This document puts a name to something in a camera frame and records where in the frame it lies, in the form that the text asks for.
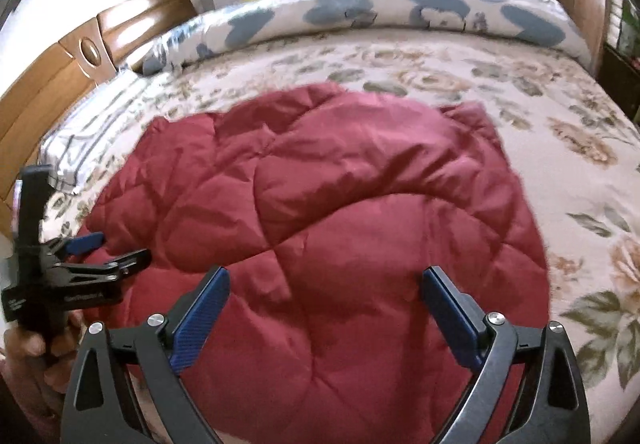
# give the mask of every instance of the bed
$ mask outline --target bed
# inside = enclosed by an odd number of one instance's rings
[[[587,44],[558,2],[259,0],[197,16],[136,61],[31,144],[10,139],[25,147],[12,164],[38,145],[56,168],[43,238],[79,229],[157,116],[327,80],[430,106],[479,101],[542,233],[551,318],[577,353],[592,442],[616,432],[640,397],[640,134],[585,69]],[[7,231],[15,169],[1,177]]]

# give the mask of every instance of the quilted comforter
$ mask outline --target quilted comforter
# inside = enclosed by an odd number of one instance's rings
[[[228,305],[182,378],[213,427],[254,443],[433,437],[468,374],[418,298],[428,265],[516,324],[548,320],[542,241],[475,103],[430,108],[329,82],[157,117],[87,230],[108,241],[91,261],[154,257],[89,322],[138,324],[211,265],[229,269]]]

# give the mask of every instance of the blue clamp pad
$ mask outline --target blue clamp pad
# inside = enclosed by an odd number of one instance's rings
[[[213,325],[226,305],[229,294],[229,271],[224,267],[216,267],[210,270],[200,282],[200,286],[188,295],[193,301],[172,331],[173,351],[169,364],[174,374],[180,374],[195,363]]]
[[[70,238],[65,244],[65,251],[66,254],[80,256],[81,254],[85,254],[101,247],[103,243],[104,234],[98,231],[97,233],[90,233],[85,236]]]
[[[484,363],[484,312],[462,294],[443,270],[430,267],[422,274],[422,300],[460,366],[478,372]]]

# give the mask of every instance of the wooden headboard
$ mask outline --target wooden headboard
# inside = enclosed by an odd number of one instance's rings
[[[0,233],[11,238],[13,188],[40,139],[92,88],[136,67],[155,36],[196,16],[190,0],[127,0],[46,49],[0,100]]]

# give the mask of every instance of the metal screw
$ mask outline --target metal screw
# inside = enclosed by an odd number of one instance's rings
[[[151,327],[157,327],[159,325],[162,325],[162,323],[164,323],[164,316],[162,314],[152,314],[146,320],[146,323]]]
[[[89,327],[89,334],[98,334],[99,332],[102,332],[102,323],[99,321],[91,323],[91,326]]]
[[[504,322],[507,321],[504,314],[500,314],[499,312],[489,312],[486,315],[486,318],[489,320],[491,325],[504,325]]]
[[[549,328],[551,329],[552,332],[555,332],[556,334],[560,334],[561,332],[564,332],[564,327],[557,321],[552,321],[551,323],[549,323]]]

